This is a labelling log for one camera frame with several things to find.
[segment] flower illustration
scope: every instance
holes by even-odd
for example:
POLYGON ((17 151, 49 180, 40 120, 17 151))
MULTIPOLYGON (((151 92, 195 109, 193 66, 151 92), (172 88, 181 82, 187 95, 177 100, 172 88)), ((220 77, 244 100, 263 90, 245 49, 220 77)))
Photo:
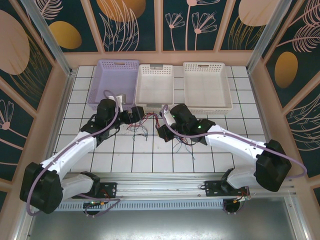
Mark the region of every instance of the flower illustration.
POLYGON ((8 130, 14 113, 15 105, 8 101, 7 107, 3 99, 0 100, 0 129, 8 130))
MULTIPOLYGON (((11 101, 8 101, 8 103, 6 105, 6 103, 3 99, 0 100, 0 129, 5 130, 5 131, 9 130, 16 135, 27 139, 26 136, 14 131, 10 128, 10 122, 11 122, 12 116, 14 114, 14 109, 15 109, 15 105, 11 101)), ((14 147, 16 149, 23 150, 23 147, 15 145, 15 144, 8 142, 4 139, 0 138, 0 142, 7 144, 11 147, 14 147)))
POLYGON ((217 30, 217 25, 214 24, 216 19, 215 12, 212 14, 203 13, 199 18, 199 12, 192 14, 192 24, 195 32, 194 50, 197 50, 198 34, 210 33, 217 30))
POLYGON ((168 23, 168 26, 170 28, 172 46, 173 46, 173 50, 175 51, 176 48, 175 48, 175 44, 174 44, 172 29, 183 27, 185 25, 185 21, 183 21, 183 17, 181 16, 181 13, 179 13, 179 14, 173 13, 172 16, 170 13, 167 13, 165 15, 165 20, 168 23))
POLYGON ((196 5, 210 5, 210 4, 216 4, 220 2, 220 0, 211 0, 211 1, 205 1, 205 0, 186 0, 186 3, 193 7, 196 5))

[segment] purple cable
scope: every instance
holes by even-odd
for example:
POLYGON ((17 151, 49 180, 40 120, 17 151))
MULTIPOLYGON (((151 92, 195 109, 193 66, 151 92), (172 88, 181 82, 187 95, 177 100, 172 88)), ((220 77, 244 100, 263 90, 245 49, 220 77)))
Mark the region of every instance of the purple cable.
MULTIPOLYGON (((103 202, 106 201, 106 200, 103 199, 103 198, 89 197, 89 196, 86 196, 86 195, 84 195, 84 194, 78 194, 78 196, 83 197, 83 198, 85 198, 85 199, 95 200, 95 201, 103 201, 103 202)), ((108 204, 109 202, 112 202, 112 201, 116 201, 116 203, 112 204, 112 205, 111 205, 110 207, 108 207, 106 210, 103 210, 103 211, 98 212, 96 215, 89 215, 89 214, 87 213, 88 208, 91 207, 90 205, 87 206, 87 207, 84 209, 84 213, 85 213, 86 216, 89 217, 89 218, 99 217, 99 216, 101 216, 101 215, 106 214, 107 212, 109 212, 110 209, 112 209, 115 205, 117 205, 121 200, 120 200, 120 198, 108 199, 107 204, 108 204)))
MULTIPOLYGON (((180 133, 176 132, 175 130, 173 130, 173 129, 169 126, 166 118, 164 117, 164 116, 165 116, 165 111, 167 111, 167 110, 168 110, 168 105, 166 104, 166 105, 163 106, 163 108, 162 108, 162 110, 161 110, 161 113, 162 113, 162 116, 163 116, 163 121, 164 121, 165 125, 168 127, 168 129, 169 129, 171 132, 173 132, 175 135, 177 135, 177 136, 179 136, 179 137, 181 137, 181 138, 199 138, 199 137, 204 137, 204 136, 208 136, 208 135, 212 135, 212 134, 217 134, 217 135, 228 136, 228 137, 231 137, 231 138, 240 140, 241 142, 244 142, 244 143, 249 144, 250 146, 252 146, 252 142, 251 142, 251 141, 246 140, 246 139, 243 139, 243 138, 241 138, 241 137, 239 137, 239 136, 237 136, 237 135, 233 135, 233 134, 231 134, 231 133, 223 132, 223 131, 211 131, 211 132, 206 132, 206 133, 197 134, 197 135, 184 135, 184 134, 180 134, 180 133)), ((300 163, 299 161, 293 159, 292 157, 289 157, 289 156, 284 155, 284 154, 282 154, 282 153, 280 153, 280 152, 274 151, 274 150, 272 150, 272 149, 269 149, 269 148, 266 148, 266 147, 263 147, 263 146, 257 145, 256 148, 261 149, 261 150, 264 150, 264 151, 267 151, 267 152, 269 152, 269 153, 271 153, 271 154, 277 155, 277 156, 282 157, 282 158, 284 158, 284 159, 287 159, 287 160, 289 160, 289 161, 291 161, 291 162, 293 162, 293 163, 295 163, 295 164, 298 164, 298 165, 303 169, 303 173, 300 173, 300 174, 294 175, 294 176, 287 176, 285 179, 287 179, 287 180, 288 180, 288 179, 296 179, 296 178, 303 177, 304 175, 307 174, 307 168, 306 168, 302 163, 300 163)))
POLYGON ((30 216, 36 216, 38 215, 41 211, 37 211, 37 212, 31 212, 30 210, 30 201, 31 201, 31 196, 35 190, 35 187, 37 185, 37 182, 40 180, 40 178, 43 176, 43 174, 45 174, 45 172, 56 162, 58 161, 58 159, 65 154, 68 150, 70 150, 74 145, 76 145, 77 143, 81 142, 84 139, 87 139, 89 137, 94 137, 100 133, 103 133, 104 131, 108 130, 112 124, 114 124, 114 122, 116 121, 117 117, 118 117, 118 113, 119 113, 119 105, 118 105, 118 101, 116 96, 113 94, 113 92, 109 91, 109 90, 104 90, 103 94, 106 97, 106 92, 108 92, 112 97, 114 97, 114 101, 115 101, 115 114, 114 117, 112 119, 112 121, 103 129, 101 129, 100 131, 97 131, 95 133, 89 134, 87 136, 81 137, 78 141, 75 141, 74 143, 70 144, 69 146, 67 146, 64 150, 62 150, 56 157, 54 160, 52 160, 52 162, 50 162, 40 173, 39 175, 35 178, 33 184, 31 185, 27 200, 26 200, 26 212, 30 215, 30 216))

